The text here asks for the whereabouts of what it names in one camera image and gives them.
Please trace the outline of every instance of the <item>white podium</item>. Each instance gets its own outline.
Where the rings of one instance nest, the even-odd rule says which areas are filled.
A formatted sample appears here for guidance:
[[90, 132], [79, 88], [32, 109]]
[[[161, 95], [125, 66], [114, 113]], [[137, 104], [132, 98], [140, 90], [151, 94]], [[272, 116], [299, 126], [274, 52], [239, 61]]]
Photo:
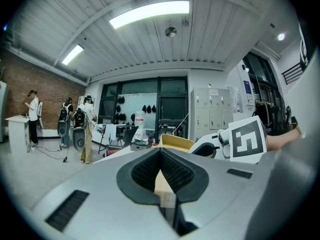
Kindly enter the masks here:
[[6, 118], [9, 121], [9, 141], [11, 154], [25, 155], [29, 148], [29, 118], [13, 116]]

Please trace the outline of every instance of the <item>floor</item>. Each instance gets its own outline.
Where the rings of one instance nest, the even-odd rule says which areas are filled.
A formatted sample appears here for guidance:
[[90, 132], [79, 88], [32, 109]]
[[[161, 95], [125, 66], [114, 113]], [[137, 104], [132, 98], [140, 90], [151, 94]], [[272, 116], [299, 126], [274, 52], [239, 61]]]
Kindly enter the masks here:
[[[72, 143], [69, 149], [62, 148], [62, 151], [54, 152], [60, 150], [58, 139], [40, 139], [37, 147], [30, 150], [30, 153], [12, 154], [9, 142], [0, 144], [3, 180], [7, 183], [12, 198], [30, 210], [54, 187], [85, 167], [91, 166], [80, 163], [80, 154]], [[94, 162], [103, 158], [102, 153], [98, 155], [98, 149], [99, 146], [92, 143]]]

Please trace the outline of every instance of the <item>red brick wall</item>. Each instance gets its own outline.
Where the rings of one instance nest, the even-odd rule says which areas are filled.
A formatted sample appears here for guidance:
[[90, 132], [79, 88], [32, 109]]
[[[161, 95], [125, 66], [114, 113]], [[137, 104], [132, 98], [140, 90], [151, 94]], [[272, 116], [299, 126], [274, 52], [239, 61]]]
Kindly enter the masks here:
[[27, 113], [29, 109], [24, 103], [30, 102], [27, 95], [30, 90], [35, 90], [39, 100], [43, 102], [44, 128], [56, 129], [58, 113], [66, 98], [71, 97], [76, 107], [79, 96], [85, 95], [84, 86], [34, 65], [7, 50], [0, 50], [0, 60], [0, 66], [5, 67], [2, 81], [8, 84], [9, 90], [5, 118]]

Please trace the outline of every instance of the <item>beige pants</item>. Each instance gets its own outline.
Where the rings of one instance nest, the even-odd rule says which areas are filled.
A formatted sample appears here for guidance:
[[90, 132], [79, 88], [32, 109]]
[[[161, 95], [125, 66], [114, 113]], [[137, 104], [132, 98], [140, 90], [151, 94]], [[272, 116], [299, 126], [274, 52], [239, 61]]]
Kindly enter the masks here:
[[92, 162], [93, 154], [91, 150], [92, 146], [92, 127], [91, 124], [88, 123], [84, 128], [85, 131], [85, 148], [81, 152], [80, 159], [84, 160], [86, 164]]

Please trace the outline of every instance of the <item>black pants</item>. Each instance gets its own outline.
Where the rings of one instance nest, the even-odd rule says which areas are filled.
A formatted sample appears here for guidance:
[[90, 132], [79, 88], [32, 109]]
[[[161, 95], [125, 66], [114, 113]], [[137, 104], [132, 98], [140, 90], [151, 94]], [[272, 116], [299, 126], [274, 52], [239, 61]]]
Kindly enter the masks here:
[[29, 121], [30, 138], [33, 143], [38, 143], [37, 121]]

